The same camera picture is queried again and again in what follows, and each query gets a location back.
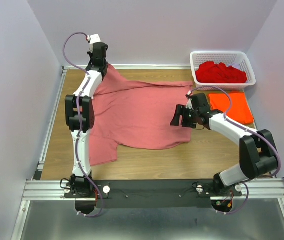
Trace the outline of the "pink t-shirt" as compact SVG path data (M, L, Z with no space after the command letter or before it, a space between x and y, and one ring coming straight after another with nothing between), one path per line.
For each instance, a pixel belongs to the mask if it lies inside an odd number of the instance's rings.
M109 65L92 100L95 122L89 137L90 165L117 160L119 145L165 150L191 140L191 129L170 126L176 105L185 105L191 81L127 80Z

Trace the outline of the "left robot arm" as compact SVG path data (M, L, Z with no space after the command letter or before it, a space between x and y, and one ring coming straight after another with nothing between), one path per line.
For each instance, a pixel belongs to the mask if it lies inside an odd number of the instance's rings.
M65 121L71 133L74 153L70 188L83 198L95 188L89 163L89 134L95 121L92 99L107 72L107 49L103 42L90 44L90 61L84 69L85 77L72 95L65 96Z

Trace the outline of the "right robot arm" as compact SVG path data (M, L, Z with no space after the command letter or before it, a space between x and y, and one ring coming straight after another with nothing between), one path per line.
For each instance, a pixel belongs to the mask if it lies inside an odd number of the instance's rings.
M205 94L186 95L186 105L175 108L171 126L195 128L201 125L215 131L239 147L239 163L214 175L212 191L223 196L230 187L275 172L280 167L279 155L270 131L257 131L232 119L226 113L211 109Z

